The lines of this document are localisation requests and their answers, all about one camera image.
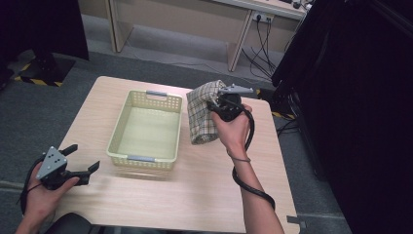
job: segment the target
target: table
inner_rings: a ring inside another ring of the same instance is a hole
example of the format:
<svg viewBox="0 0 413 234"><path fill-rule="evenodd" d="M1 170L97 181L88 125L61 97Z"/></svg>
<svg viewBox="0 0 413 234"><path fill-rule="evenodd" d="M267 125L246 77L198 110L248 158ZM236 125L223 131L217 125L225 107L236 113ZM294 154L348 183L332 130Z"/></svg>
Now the table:
<svg viewBox="0 0 413 234"><path fill-rule="evenodd" d="M178 156L165 179L120 174L106 147L129 90L152 90L183 97ZM92 224L176 230L243 233L241 192L231 177L233 164L219 140L192 145L186 94L191 90L111 77L97 78L59 148L79 145L68 156L69 171L84 171L100 161L87 186L72 188L61 200L56 218L73 212ZM256 131L249 157L265 191L277 203L286 233L299 233L287 223L296 216L270 107L243 98L252 106Z"/></svg>
<svg viewBox="0 0 413 234"><path fill-rule="evenodd" d="M269 50L280 52L306 14L302 8L294 9L280 0L79 0L79 3L82 14L107 15L114 52L122 51L137 24L226 42L230 71L236 69L244 45L261 48L257 29L251 26L255 12L275 16ZM265 37L267 25L260 24Z"/></svg>

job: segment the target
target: plaid cloth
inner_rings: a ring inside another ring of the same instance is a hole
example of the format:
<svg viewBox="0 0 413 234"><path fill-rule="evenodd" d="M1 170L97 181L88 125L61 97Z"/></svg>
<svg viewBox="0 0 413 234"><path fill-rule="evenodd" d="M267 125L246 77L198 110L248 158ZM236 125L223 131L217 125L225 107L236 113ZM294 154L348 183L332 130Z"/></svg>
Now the plaid cloth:
<svg viewBox="0 0 413 234"><path fill-rule="evenodd" d="M210 117L210 110L207 109L207 101L216 100L219 89L224 87L225 84L218 80L186 94L192 144L203 144L218 138L218 131Z"/></svg>

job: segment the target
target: person's left hand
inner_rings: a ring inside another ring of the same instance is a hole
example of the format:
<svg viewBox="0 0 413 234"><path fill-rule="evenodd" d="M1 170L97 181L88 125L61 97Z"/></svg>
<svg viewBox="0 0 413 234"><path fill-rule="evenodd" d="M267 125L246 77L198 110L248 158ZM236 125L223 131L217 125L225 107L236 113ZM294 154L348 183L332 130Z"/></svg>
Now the person's left hand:
<svg viewBox="0 0 413 234"><path fill-rule="evenodd" d="M41 183L41 181L36 178L36 175L39 172L41 166L42 163L39 163L33 169L30 181L28 182L27 186L28 190ZM78 181L78 177L72 177L56 190L48 190L43 185L39 185L33 188L27 194L24 219L28 218L31 222L41 224L49 215L51 215L55 211L58 202L60 201L64 193L72 188Z"/></svg>

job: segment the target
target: wall socket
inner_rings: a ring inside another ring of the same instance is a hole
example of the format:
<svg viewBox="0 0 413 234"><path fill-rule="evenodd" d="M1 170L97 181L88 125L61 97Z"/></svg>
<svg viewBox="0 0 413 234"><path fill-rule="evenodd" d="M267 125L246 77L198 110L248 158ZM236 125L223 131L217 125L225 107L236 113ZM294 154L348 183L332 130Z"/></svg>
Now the wall socket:
<svg viewBox="0 0 413 234"><path fill-rule="evenodd" d="M269 13L263 13L263 12L258 12L256 11L254 13L254 17L252 18L252 20L257 21L257 17L261 16L261 21L260 22L268 22L267 19L270 19L270 22L273 22L274 19L274 15L273 14L269 14Z"/></svg>

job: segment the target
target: hand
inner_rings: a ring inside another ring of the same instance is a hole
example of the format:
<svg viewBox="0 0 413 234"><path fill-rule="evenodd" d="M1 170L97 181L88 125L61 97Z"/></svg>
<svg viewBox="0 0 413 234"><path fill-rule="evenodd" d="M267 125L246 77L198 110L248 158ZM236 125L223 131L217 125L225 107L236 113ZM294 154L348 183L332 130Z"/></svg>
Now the hand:
<svg viewBox="0 0 413 234"><path fill-rule="evenodd" d="M249 112L252 111L249 105L244 104L244 108ZM240 150L244 151L246 137L249 132L249 120L245 113L242 112L231 122L221 120L215 112L211 113L211 118L218 130L219 139L225 145L228 152L236 157Z"/></svg>
<svg viewBox="0 0 413 234"><path fill-rule="evenodd" d="M30 181L28 182L27 190L41 184L41 181L36 178L41 166L42 163L39 163L33 169L30 176ZM78 177L72 177L57 190L48 190L43 185L39 185L30 190L27 194L24 219L19 226L18 232L19 230L24 229L28 229L32 232L33 229L40 228L46 218L55 211L58 202L64 193L72 188L78 181Z"/></svg>

